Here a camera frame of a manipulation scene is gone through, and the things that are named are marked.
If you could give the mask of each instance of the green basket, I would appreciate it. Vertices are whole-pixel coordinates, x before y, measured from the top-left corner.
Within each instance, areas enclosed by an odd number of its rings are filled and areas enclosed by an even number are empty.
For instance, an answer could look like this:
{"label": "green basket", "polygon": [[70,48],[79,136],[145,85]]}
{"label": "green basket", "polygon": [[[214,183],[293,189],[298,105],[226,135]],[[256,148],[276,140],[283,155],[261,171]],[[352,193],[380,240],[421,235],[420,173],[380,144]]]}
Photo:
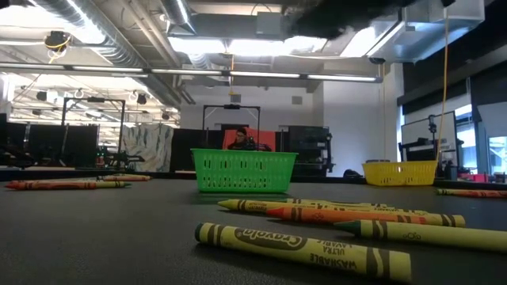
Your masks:
{"label": "green basket", "polygon": [[286,192],[293,153],[192,149],[201,192]]}

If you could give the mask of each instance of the black table surface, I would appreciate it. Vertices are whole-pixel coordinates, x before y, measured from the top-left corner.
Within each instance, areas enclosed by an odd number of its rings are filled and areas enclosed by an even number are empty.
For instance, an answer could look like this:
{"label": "black table surface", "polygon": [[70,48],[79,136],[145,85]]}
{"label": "black table surface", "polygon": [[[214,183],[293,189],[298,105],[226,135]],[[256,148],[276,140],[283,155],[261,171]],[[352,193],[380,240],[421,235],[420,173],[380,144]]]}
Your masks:
{"label": "black table surface", "polygon": [[357,275],[198,245],[215,222],[408,252],[414,284],[507,283],[507,255],[355,239],[331,228],[221,211],[225,199],[306,198],[389,203],[463,215],[467,226],[507,230],[507,201],[436,196],[432,188],[291,184],[287,195],[199,194],[194,180],[129,189],[0,192],[0,284],[377,284]]}

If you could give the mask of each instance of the crayola logo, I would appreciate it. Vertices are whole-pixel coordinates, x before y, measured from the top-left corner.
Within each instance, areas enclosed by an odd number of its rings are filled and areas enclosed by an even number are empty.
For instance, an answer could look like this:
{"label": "crayola logo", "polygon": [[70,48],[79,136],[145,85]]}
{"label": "crayola logo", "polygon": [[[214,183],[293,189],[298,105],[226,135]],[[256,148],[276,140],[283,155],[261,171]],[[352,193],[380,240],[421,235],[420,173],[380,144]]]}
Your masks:
{"label": "crayola logo", "polygon": [[306,238],[260,230],[235,229],[234,235],[240,241],[270,249],[299,250],[307,243]]}

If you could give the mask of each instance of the yellow cord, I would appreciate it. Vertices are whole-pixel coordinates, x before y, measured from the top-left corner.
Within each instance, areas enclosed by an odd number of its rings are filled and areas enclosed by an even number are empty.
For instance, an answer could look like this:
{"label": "yellow cord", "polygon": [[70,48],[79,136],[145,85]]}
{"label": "yellow cord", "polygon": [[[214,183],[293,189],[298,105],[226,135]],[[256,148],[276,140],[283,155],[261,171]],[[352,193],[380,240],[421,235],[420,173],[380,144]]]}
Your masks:
{"label": "yellow cord", "polygon": [[440,127],[438,132],[438,147],[436,152],[436,163],[440,158],[440,140],[442,138],[442,132],[444,130],[444,112],[445,112],[445,101],[447,100],[447,69],[448,69],[448,57],[449,57],[449,15],[447,9],[445,12],[445,49],[444,49],[444,99],[442,100],[442,113],[440,114]]}
{"label": "yellow cord", "polygon": [[382,64],[382,95],[383,95],[383,159],[387,159],[387,135],[386,135],[386,63]]}
{"label": "yellow cord", "polygon": [[71,38],[72,38],[72,36],[69,36],[69,38],[68,38],[65,42],[63,42],[62,44],[57,44],[57,45],[55,45],[55,46],[48,46],[48,45],[46,44],[46,48],[61,48],[61,47],[63,47],[64,45],[68,44],[68,43],[71,41]]}

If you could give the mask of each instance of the yellow basket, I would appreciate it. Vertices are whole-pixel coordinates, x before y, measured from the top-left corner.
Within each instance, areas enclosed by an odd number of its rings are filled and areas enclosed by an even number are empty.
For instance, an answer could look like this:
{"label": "yellow basket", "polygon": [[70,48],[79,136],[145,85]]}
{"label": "yellow basket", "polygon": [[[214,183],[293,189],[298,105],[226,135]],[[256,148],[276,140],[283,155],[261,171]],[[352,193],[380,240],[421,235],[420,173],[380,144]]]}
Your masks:
{"label": "yellow basket", "polygon": [[372,162],[364,163],[363,170],[372,185],[432,185],[436,161]]}

